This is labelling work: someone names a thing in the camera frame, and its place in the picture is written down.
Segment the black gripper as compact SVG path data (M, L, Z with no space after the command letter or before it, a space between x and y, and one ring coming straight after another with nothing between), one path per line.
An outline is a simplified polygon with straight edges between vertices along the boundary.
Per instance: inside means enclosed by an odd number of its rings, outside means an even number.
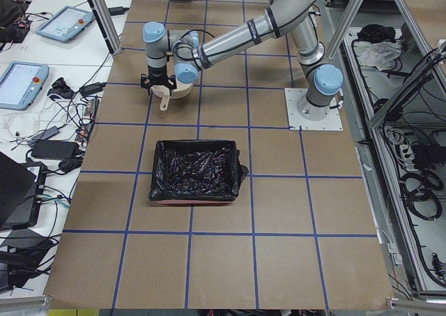
M151 96L151 88L154 86L164 86L169 90L169 99L172 99L174 90L174 75L154 76L152 74L141 74L140 87L147 90L147 94Z

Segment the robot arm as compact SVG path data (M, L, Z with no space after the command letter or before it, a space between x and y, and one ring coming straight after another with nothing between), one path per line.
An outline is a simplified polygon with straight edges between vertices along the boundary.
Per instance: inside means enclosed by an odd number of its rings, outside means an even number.
M146 23L142 34L148 72L141 75L141 87L150 90L163 86L172 93L178 83L193 84L202 70L270 38L290 35L308 83L298 112L310 121L323 120L344 77L338 67L327 62L325 47L309 16L315 0L268 1L260 16L206 43L200 43L194 31L168 30L159 22Z

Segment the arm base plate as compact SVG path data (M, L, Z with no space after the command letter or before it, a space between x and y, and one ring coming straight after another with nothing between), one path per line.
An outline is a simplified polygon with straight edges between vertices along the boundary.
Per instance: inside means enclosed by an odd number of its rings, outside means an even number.
M339 107L333 98L329 106L315 107L307 101L307 89L285 88L290 130L342 131Z

